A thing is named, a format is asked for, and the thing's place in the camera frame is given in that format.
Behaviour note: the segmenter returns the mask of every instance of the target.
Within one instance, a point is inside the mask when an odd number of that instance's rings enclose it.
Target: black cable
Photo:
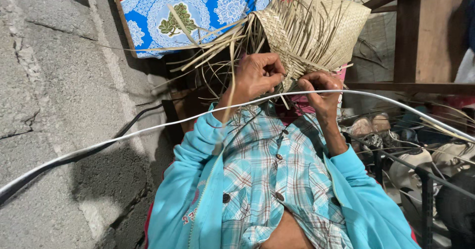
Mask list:
[[[129,122],[121,131],[119,131],[119,133],[117,133],[114,138],[118,138],[118,137],[122,137],[124,136],[124,134],[132,127],[132,125],[134,125],[135,122],[137,122],[137,120],[146,112],[148,111],[151,111],[151,110],[155,110],[155,109],[158,109],[160,107],[162,107],[163,104],[159,104],[155,107],[151,107],[151,108],[147,108],[147,109],[144,109],[142,110],[141,112],[139,112],[133,119],[131,122]],[[74,156],[71,156],[69,158],[66,158],[66,159],[63,159],[61,161],[57,161],[57,162],[54,162],[54,163],[51,163],[50,165],[47,165],[41,169],[38,169],[36,172],[30,174],[29,176],[23,178],[22,180],[20,180],[18,183],[16,183],[15,185],[13,185],[9,191],[6,191],[4,192],[2,195],[0,195],[0,205],[4,204],[10,197],[12,197],[16,192],[18,192],[21,188],[23,188],[23,186],[25,186],[26,184],[28,184],[28,182],[32,181],[34,178],[38,177],[40,174],[44,173],[45,171],[48,171],[50,169],[52,169],[53,167],[57,167],[57,166],[61,166],[61,165],[64,165],[64,164],[69,164],[69,163],[72,163],[72,162],[77,162],[79,160],[82,160],[88,156],[91,156],[93,154],[96,154],[100,151],[102,151],[103,149],[106,149],[108,148],[109,146],[111,146],[112,144],[116,143],[117,141],[113,141],[113,142],[109,142],[109,143],[106,143],[96,149],[93,149],[93,150],[90,150],[86,153],[83,153],[83,154],[79,154],[79,155],[74,155]]]

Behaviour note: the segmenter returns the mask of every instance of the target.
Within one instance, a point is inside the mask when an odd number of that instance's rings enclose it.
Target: woven straw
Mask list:
[[[273,0],[252,12],[264,29],[270,51],[278,53],[287,77],[287,92],[294,81],[318,69],[334,70],[348,63],[371,10],[350,0],[300,0],[288,5]]]

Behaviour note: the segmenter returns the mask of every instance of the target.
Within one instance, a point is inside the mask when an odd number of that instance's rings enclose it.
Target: metal rack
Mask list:
[[[394,161],[398,161],[401,164],[411,168],[414,170],[416,174],[421,179],[422,182],[422,241],[420,246],[422,249],[431,249],[432,248],[432,219],[433,219],[433,206],[434,206],[434,187],[433,187],[433,182],[437,181],[438,183],[447,186],[453,190],[459,191],[460,193],[465,194],[468,197],[471,197],[472,199],[475,200],[475,194],[468,192],[456,185],[453,185],[452,183],[441,179],[437,177],[436,175],[420,168],[413,166],[412,164],[400,159],[399,157],[396,157],[390,153],[387,153],[383,150],[378,150],[376,146],[366,143],[365,141],[347,133],[347,132],[342,132],[343,136],[346,139],[346,142],[348,144],[352,143],[352,140],[355,140],[359,143],[362,143],[366,145],[369,149],[371,150],[377,150],[373,151],[373,161],[374,161],[374,166],[375,166],[375,179],[379,184],[383,184],[383,176],[382,176],[382,164],[381,164],[381,156],[385,155],[386,157],[389,157],[390,159]]]

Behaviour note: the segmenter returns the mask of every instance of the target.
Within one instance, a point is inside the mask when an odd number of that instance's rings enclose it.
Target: gray concrete floor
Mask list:
[[[150,95],[160,67],[95,45],[127,47],[113,0],[0,0],[0,40],[1,186],[110,139],[149,107],[137,104],[168,97]],[[153,111],[131,131],[164,121]],[[171,160],[158,130],[41,175],[0,207],[0,248],[142,247]]]

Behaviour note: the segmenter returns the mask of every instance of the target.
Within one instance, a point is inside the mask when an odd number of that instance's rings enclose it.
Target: person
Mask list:
[[[284,77],[277,54],[244,56],[231,104],[272,93]],[[342,89],[325,72],[297,83],[304,91]],[[230,88],[210,111],[228,106]],[[231,108],[224,125],[224,110],[199,117],[164,172],[148,248],[419,248],[398,205],[344,142],[339,97],[307,94],[310,115],[280,118],[279,106],[264,102]]]

